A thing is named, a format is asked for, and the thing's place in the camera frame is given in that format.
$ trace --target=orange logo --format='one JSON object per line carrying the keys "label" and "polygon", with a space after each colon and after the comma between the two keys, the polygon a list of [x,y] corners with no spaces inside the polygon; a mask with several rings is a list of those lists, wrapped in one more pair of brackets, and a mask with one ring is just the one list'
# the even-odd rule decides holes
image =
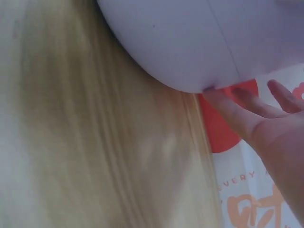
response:
{"label": "orange logo", "polygon": [[[244,200],[249,200],[251,206],[244,207],[242,211],[239,212],[238,204]],[[251,226],[255,226],[257,224],[257,228],[265,228],[271,218],[274,216],[275,228],[280,228],[283,202],[284,199],[275,185],[273,185],[273,195],[258,200],[249,194],[241,195],[239,197],[229,197],[227,201],[227,208],[231,224],[237,228],[250,228],[248,226],[249,222]],[[269,207],[274,207],[274,209],[267,210],[267,212],[257,222],[257,209]]]}

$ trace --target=red circle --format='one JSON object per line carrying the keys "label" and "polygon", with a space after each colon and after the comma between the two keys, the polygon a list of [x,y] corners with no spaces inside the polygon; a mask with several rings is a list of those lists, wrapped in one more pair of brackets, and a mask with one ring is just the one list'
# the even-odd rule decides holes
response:
{"label": "red circle", "polygon": [[[250,80],[233,85],[228,88],[221,89],[221,91],[240,104],[231,93],[231,91],[237,87],[247,89],[258,96],[256,80]],[[237,145],[241,141],[238,134],[232,131],[223,117],[203,98],[202,95],[199,95],[199,98],[212,152],[221,153]]]}

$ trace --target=white object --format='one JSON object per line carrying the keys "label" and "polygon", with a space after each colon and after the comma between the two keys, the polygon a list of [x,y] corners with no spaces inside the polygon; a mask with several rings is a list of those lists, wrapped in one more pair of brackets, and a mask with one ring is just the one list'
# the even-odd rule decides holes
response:
{"label": "white object", "polygon": [[191,93],[304,62],[304,5],[275,0],[98,0],[131,57]]}

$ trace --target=hand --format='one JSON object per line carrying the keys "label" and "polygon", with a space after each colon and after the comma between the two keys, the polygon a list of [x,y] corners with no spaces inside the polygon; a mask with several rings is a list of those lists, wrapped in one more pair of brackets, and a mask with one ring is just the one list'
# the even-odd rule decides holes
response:
{"label": "hand", "polygon": [[233,95],[244,108],[214,89],[205,91],[203,96],[257,152],[303,225],[304,101],[274,80],[267,85],[282,110],[241,88],[235,89]]}

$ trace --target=finger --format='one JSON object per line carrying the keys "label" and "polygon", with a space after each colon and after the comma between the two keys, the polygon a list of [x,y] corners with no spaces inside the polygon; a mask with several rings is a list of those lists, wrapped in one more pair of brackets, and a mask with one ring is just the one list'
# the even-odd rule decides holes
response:
{"label": "finger", "polygon": [[265,120],[265,118],[240,107],[218,90],[209,89],[203,93],[203,96],[220,112],[229,126],[247,142],[251,141],[257,127]]}
{"label": "finger", "polygon": [[232,93],[244,105],[245,109],[262,117],[273,119],[287,115],[286,112],[265,104],[260,98],[248,90],[236,88]]}
{"label": "finger", "polygon": [[298,113],[304,111],[304,101],[297,99],[288,89],[281,83],[270,80],[268,88],[282,109],[287,113]]}

